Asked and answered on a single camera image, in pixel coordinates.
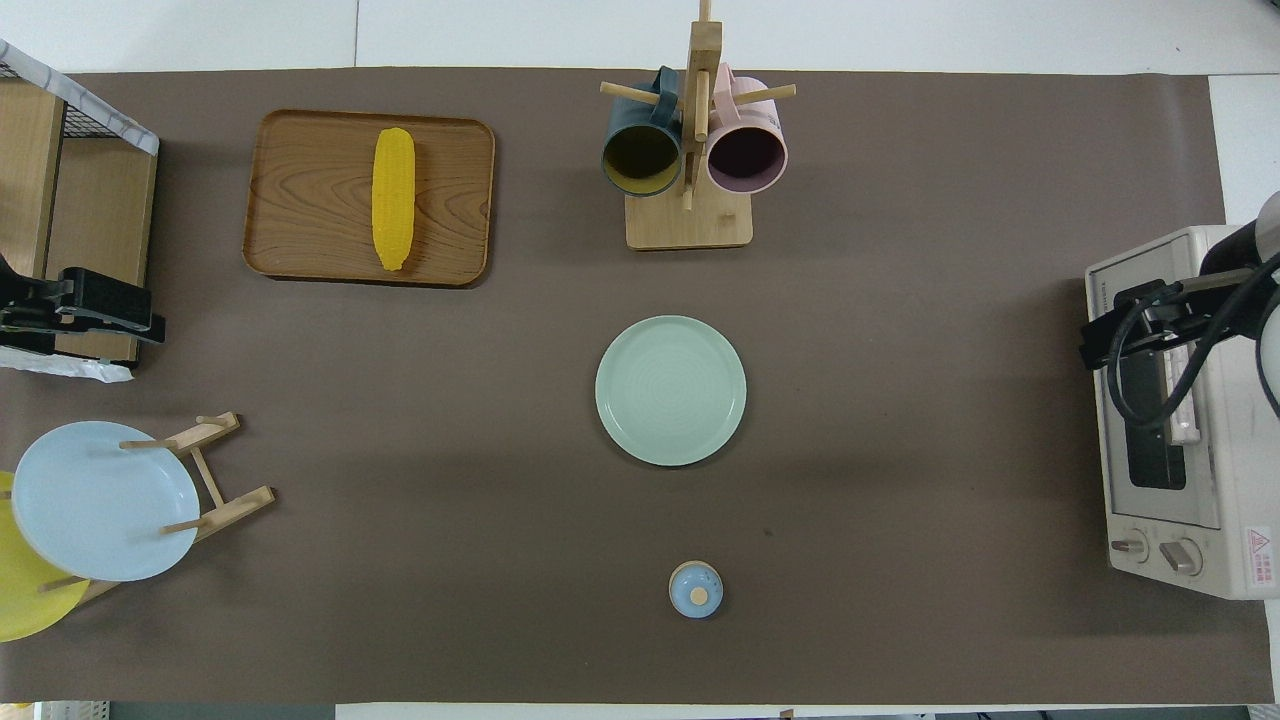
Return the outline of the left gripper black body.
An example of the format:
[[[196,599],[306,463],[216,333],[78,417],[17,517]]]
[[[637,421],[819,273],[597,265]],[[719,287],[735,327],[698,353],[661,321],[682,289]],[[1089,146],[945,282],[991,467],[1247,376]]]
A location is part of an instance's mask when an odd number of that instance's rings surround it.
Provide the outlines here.
[[[52,328],[60,322],[55,301],[70,292],[73,269],[55,281],[15,272],[0,255],[0,348],[59,356]]]

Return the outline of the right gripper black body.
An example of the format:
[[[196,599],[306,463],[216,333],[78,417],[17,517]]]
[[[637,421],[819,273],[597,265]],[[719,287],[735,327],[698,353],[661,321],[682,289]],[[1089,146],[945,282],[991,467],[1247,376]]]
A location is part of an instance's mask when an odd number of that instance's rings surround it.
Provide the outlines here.
[[[1279,242],[1256,238],[1256,223],[1215,243],[1190,279],[1143,293],[1143,331],[1262,331],[1279,307]]]

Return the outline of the oven glass door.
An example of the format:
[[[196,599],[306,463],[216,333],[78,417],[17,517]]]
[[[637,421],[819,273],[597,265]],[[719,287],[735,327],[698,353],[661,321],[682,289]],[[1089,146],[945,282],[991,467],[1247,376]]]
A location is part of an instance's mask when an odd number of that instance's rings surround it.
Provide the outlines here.
[[[1115,284],[1112,297],[1100,296],[1092,307],[1094,315],[1091,320],[1110,311],[1116,292],[1134,286],[1137,284],[1129,287]],[[1119,375],[1132,406],[1148,411],[1161,405],[1194,348],[1194,345],[1184,345],[1124,357]],[[1196,387],[1201,373],[1174,415],[1164,424],[1152,428],[1126,424],[1107,395],[1105,374],[1093,373],[1100,392],[1103,450],[1108,454],[1105,465],[1108,470],[1112,512],[1219,529],[1221,519],[1219,501],[1215,497],[1216,478],[1210,443],[1208,405],[1202,398],[1203,391]]]

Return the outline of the yellow corn cob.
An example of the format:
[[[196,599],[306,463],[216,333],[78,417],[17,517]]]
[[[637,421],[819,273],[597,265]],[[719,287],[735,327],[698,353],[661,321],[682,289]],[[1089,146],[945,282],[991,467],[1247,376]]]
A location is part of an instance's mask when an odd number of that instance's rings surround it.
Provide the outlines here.
[[[416,151],[407,129],[383,129],[372,160],[372,246],[387,272],[399,272],[412,249]]]

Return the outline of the light green plate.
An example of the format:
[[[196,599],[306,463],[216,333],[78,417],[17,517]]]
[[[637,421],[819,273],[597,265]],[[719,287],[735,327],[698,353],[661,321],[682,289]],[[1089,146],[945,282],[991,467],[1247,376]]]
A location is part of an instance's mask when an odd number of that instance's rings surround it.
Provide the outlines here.
[[[668,314],[636,322],[611,341],[593,396],[618,448],[653,466],[684,468],[718,454],[737,433],[748,377],[724,334]]]

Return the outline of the white toaster oven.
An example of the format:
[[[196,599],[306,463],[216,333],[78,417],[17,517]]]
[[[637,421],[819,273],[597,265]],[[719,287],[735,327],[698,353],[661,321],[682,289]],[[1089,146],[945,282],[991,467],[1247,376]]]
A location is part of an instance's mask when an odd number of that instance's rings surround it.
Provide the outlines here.
[[[1239,227],[1187,227],[1089,266],[1088,318],[1100,296],[1112,297],[1115,284],[1196,275],[1208,250]],[[1208,405],[1219,529],[1112,512],[1092,373],[1111,568],[1228,600],[1280,598],[1280,418],[1265,398],[1254,360],[1254,341],[1225,340],[1196,386]]]

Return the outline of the light blue plate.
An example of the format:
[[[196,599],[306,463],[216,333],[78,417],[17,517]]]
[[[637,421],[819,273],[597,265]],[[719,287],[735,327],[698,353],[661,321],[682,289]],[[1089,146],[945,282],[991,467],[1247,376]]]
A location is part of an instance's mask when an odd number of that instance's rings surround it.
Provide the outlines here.
[[[177,565],[201,516],[184,464],[114,421],[74,421],[20,456],[12,509],[24,539],[51,565],[91,580],[137,582]]]

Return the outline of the wooden plate rack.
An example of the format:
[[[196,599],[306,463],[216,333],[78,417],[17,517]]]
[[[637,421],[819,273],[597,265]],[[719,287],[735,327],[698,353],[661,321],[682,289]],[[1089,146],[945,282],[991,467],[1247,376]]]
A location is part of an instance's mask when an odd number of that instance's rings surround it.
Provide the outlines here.
[[[197,416],[191,428],[180,430],[174,436],[156,438],[146,433],[150,437],[147,442],[125,442],[123,445],[124,448],[142,446],[169,448],[188,469],[195,480],[195,488],[197,489],[201,510],[200,519],[195,521],[197,537],[192,547],[200,541],[207,539],[218,532],[225,530],[250,515],[264,510],[276,498],[273,488],[268,486],[259,487],[236,497],[227,497],[223,495],[220,487],[212,477],[209,461],[204,455],[205,447],[216,439],[225,438],[234,430],[238,430],[239,427],[241,420],[237,414],[221,413],[211,416]],[[72,574],[69,575],[70,577],[65,580],[67,584],[76,583],[81,579],[90,582],[90,591],[84,594],[87,598],[102,593],[109,585],[131,583],[101,582],[73,577]]]

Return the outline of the wooden tray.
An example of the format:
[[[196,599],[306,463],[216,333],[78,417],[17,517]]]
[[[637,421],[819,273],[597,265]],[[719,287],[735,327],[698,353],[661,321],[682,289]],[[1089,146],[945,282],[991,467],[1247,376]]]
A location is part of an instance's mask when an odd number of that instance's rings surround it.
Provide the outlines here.
[[[388,269],[374,243],[378,137],[413,141],[413,240]],[[497,141],[475,119],[279,109],[255,140],[243,258],[274,279],[460,288],[490,250]]]

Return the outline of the yellow plate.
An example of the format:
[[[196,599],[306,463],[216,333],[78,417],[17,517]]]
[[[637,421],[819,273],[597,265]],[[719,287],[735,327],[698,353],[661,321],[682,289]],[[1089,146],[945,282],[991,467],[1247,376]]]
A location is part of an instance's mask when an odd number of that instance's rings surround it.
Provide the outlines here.
[[[42,632],[64,619],[90,582],[70,577],[37,553],[22,534],[9,493],[13,474],[0,471],[0,643]]]

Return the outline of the brown table mat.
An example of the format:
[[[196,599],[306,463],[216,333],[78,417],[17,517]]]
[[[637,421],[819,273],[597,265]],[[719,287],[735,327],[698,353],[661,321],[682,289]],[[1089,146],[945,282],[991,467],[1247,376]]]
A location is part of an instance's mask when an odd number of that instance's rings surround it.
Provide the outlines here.
[[[1252,703],[1260,603],[1108,565],[1088,265],[1219,223],[1188,76],[781,73],[791,159],[749,246],[635,252],[600,70],[82,74],[161,140],[134,379],[0,372],[0,468],[102,419],[242,428],[209,461],[276,502],[36,635],[0,700],[724,705]],[[497,142],[467,290],[273,281],[242,258],[280,108],[475,118]],[[604,432],[602,354],[685,315],[736,347],[716,455]],[[724,584],[680,616],[690,560]]]

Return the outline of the pink mug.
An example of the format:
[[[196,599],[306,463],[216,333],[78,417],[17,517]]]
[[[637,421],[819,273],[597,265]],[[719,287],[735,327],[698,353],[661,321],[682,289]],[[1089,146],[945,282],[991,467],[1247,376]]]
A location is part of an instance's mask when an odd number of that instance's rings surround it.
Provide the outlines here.
[[[740,94],[765,90],[762,81],[736,76],[721,63],[710,94],[707,167],[710,179],[731,193],[758,193],[774,184],[788,164],[776,100],[739,104]]]

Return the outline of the wooden mug rack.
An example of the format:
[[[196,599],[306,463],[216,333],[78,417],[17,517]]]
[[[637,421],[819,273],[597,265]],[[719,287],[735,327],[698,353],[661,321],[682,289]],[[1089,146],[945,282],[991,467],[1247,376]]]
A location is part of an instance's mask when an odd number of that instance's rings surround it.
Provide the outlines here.
[[[717,69],[726,61],[723,26],[713,18],[712,3],[699,0],[698,18],[690,27],[686,68],[678,72],[678,108],[684,111],[682,172],[666,192],[654,196],[634,197],[618,190],[625,196],[625,238],[632,250],[735,249],[753,240],[751,199],[756,193],[722,190],[710,179],[707,167],[710,94]],[[600,91],[611,101],[630,97],[654,104],[658,97],[641,87],[653,82],[655,74],[645,85],[603,82]],[[794,85],[765,86],[765,90],[740,94],[736,102],[773,99],[777,105],[796,94]]]

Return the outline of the dark teal mug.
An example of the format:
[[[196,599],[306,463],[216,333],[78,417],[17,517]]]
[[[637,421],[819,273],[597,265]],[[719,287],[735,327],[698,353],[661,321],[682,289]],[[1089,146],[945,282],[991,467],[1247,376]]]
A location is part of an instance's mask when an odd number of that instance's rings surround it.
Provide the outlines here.
[[[654,94],[657,102],[614,97],[602,150],[605,178],[634,197],[666,192],[684,168],[678,72],[660,67],[653,82],[641,90]]]

